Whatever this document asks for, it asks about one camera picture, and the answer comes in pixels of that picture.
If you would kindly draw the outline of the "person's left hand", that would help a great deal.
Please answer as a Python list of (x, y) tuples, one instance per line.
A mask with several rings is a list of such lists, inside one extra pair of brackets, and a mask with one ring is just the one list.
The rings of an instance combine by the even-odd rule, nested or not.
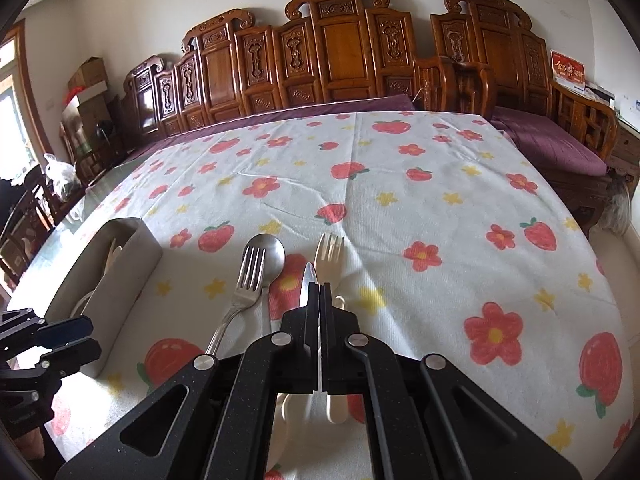
[(43, 436), (39, 428), (15, 439), (14, 444), (26, 460), (41, 460), (44, 456)]

